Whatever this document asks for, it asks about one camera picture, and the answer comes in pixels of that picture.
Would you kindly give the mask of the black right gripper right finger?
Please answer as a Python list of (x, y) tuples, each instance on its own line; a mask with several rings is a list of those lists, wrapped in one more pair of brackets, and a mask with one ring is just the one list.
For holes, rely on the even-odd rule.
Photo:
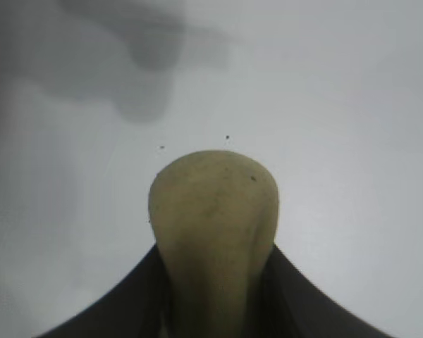
[(262, 332), (267, 337), (386, 336), (316, 288), (277, 246), (264, 267), (260, 296)]

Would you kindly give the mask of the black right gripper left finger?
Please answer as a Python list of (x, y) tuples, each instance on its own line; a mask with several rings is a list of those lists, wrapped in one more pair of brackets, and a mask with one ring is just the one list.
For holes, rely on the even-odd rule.
[(158, 337), (170, 286), (157, 246), (109, 292), (42, 337)]

